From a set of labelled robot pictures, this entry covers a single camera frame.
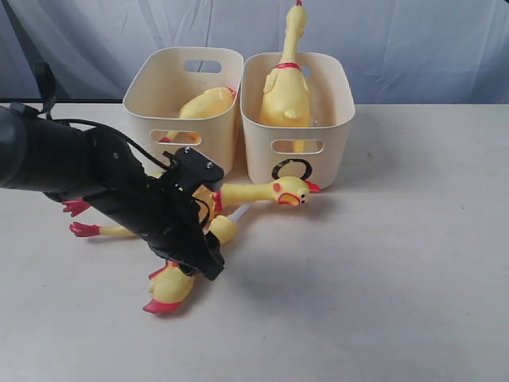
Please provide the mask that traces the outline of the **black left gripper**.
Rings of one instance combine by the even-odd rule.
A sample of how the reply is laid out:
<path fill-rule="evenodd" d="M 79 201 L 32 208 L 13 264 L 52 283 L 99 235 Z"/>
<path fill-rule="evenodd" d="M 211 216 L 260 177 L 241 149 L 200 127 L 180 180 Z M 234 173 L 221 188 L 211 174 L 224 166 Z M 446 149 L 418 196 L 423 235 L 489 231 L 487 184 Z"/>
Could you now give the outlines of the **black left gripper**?
<path fill-rule="evenodd" d="M 86 131 L 89 170 L 100 192 L 85 201 L 114 222 L 143 239 L 163 259 L 174 260 L 185 272 L 214 281 L 224 269 L 220 240 L 206 233 L 210 216 L 192 195 L 169 190 L 159 177 L 146 174 L 132 154 L 126 137 L 111 131 Z"/>

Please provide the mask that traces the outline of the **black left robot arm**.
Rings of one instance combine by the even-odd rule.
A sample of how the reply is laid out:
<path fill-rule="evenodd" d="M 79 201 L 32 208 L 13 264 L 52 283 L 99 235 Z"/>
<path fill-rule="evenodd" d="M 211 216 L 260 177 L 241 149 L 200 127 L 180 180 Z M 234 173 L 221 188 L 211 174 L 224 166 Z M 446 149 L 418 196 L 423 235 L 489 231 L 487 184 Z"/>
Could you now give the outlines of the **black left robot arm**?
<path fill-rule="evenodd" d="M 41 119 L 20 103 L 1 109 L 1 186 L 38 191 L 63 202 L 79 198 L 143 239 L 184 272 L 215 279 L 220 241 L 204 230 L 196 197 L 217 190 L 223 170 L 190 146 L 167 154 L 161 175 L 148 175 L 142 148 L 122 132 L 82 119 Z"/>

